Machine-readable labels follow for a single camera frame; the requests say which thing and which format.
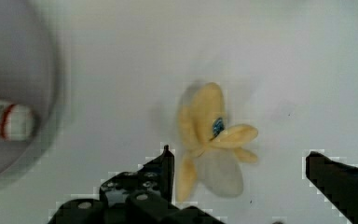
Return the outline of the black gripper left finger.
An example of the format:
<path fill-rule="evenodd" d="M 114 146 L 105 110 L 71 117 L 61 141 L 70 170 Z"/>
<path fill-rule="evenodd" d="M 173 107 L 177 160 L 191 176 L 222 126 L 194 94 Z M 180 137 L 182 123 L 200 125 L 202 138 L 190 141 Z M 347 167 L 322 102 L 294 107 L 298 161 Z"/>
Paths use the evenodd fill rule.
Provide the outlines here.
<path fill-rule="evenodd" d="M 172 203 L 174 155 L 168 146 L 135 172 L 104 181 L 97 199 L 63 203 L 47 224 L 225 224 L 196 206 Z"/>

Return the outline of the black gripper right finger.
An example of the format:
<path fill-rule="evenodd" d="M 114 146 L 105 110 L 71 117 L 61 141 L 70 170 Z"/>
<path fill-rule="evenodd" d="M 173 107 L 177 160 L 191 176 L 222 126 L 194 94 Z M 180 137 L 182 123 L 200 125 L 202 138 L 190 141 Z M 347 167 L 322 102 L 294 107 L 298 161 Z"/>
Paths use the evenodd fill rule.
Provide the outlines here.
<path fill-rule="evenodd" d="M 332 161 L 324 154 L 312 151 L 306 157 L 305 174 L 351 224 L 358 224 L 357 167 Z"/>

